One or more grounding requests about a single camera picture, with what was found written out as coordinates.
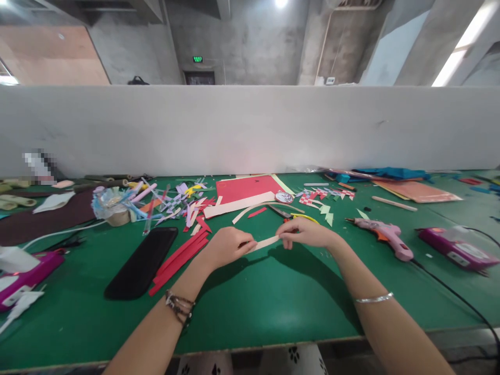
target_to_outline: red cardstock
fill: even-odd
[[[276,194],[283,190],[272,176],[255,176],[242,179],[217,181],[217,195],[222,196],[221,204],[231,203],[269,191]]]

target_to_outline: ceiling light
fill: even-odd
[[[471,23],[467,26],[464,34],[458,41],[455,50],[450,55],[444,64],[443,69],[441,69],[436,80],[432,84],[433,87],[441,87],[448,84],[453,74],[457,71],[458,66],[464,59],[467,50],[483,32],[484,28],[497,11],[498,6],[498,0],[486,0],[481,8],[479,8]]]
[[[441,87],[441,86],[446,86],[452,77],[452,75],[456,72],[458,66],[462,62],[462,59],[465,56],[465,52],[467,50],[462,49],[457,52],[453,52],[449,59],[446,61],[446,64],[444,64],[443,69],[441,69],[440,73],[437,75],[436,80],[432,84],[433,87]]]
[[[16,79],[16,77],[13,76],[0,76],[0,85],[5,85],[5,86],[14,86],[19,84],[19,81]]]
[[[478,12],[472,19],[470,25],[465,30],[465,33],[462,35],[460,40],[458,41],[457,48],[462,48],[474,43],[481,32],[484,30],[485,26],[490,22],[493,14],[498,9],[498,1],[490,0],[484,2],[484,4],[479,8]]]
[[[276,4],[276,8],[283,9],[287,5],[288,0],[274,0],[274,3]]]

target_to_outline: white partition wall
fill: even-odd
[[[43,148],[70,177],[486,169],[500,164],[500,89],[0,87],[0,176]]]

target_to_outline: hand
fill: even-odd
[[[220,229],[214,238],[196,257],[197,261],[204,267],[208,267],[209,272],[225,266],[257,246],[257,241],[250,233],[245,233],[235,227]]]
[[[345,243],[342,237],[335,232],[301,217],[280,226],[276,231],[276,235],[283,240],[283,247],[287,250],[292,249],[294,242],[314,247],[326,247],[328,250],[338,244]]]

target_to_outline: yellow handle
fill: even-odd
[[[302,215],[302,214],[292,214],[293,218],[295,219],[297,216],[300,216],[300,217],[303,217],[303,218],[306,218],[307,220],[310,220],[310,221],[313,221],[315,222],[316,224],[319,224],[315,219],[313,219],[311,216],[307,216],[307,215]]]

